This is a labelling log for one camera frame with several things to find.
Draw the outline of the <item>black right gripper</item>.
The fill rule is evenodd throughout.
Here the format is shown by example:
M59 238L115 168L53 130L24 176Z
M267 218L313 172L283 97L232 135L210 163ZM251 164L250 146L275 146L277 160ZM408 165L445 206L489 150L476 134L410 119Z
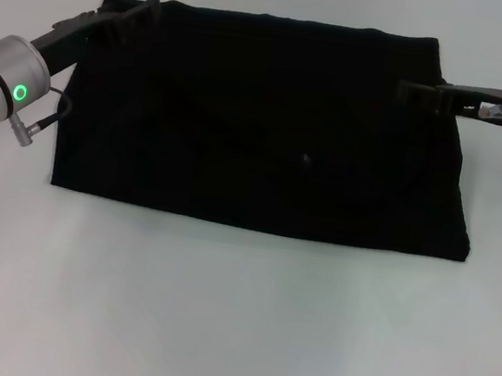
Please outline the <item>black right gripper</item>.
M434 87L413 81L400 81L395 100L401 106L502 126L501 89L455 84Z

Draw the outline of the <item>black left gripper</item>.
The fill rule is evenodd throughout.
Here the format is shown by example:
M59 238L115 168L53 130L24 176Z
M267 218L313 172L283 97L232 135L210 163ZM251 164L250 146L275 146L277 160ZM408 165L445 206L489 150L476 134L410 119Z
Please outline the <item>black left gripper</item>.
M160 0L144 0L124 12L89 11L54 24L47 34L31 40L51 76L82 60L88 41L126 44L157 25Z

